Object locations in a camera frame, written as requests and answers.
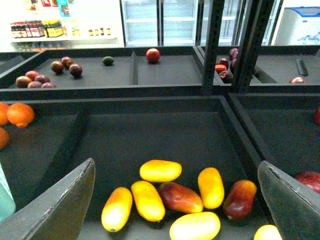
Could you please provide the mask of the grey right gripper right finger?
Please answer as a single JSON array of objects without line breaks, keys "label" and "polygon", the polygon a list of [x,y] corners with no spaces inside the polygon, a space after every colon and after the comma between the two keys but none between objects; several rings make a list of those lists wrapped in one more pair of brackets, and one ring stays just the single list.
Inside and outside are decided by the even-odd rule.
[{"label": "grey right gripper right finger", "polygon": [[283,240],[320,238],[320,194],[268,161],[257,178],[264,201]]}]

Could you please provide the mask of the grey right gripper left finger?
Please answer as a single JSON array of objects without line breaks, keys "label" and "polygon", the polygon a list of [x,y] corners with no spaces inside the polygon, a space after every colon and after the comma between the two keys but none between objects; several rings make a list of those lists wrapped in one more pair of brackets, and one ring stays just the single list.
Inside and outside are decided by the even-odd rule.
[{"label": "grey right gripper left finger", "polygon": [[0,224],[2,240],[76,240],[95,185],[89,158]]}]

